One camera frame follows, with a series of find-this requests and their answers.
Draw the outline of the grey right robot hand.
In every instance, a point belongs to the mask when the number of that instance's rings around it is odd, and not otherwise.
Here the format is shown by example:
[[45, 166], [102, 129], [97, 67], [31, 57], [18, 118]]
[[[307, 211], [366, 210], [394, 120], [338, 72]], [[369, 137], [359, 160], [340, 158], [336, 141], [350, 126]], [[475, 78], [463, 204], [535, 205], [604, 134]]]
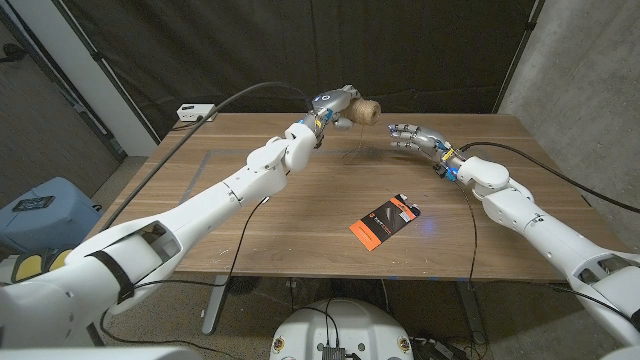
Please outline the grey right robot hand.
[[466, 158], [435, 130], [413, 124], [391, 124], [391, 147], [414, 151], [435, 164], [459, 168]]

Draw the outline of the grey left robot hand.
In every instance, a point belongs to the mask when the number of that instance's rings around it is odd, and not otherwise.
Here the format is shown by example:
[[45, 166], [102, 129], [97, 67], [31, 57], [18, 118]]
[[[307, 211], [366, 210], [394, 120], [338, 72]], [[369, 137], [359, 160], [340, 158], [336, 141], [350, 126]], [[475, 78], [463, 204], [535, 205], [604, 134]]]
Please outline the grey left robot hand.
[[347, 119], [346, 109], [360, 98], [360, 92], [353, 85], [321, 93], [312, 99], [312, 110], [299, 123], [309, 127], [316, 135], [323, 132], [327, 125], [333, 125], [338, 131], [349, 130], [354, 122]]

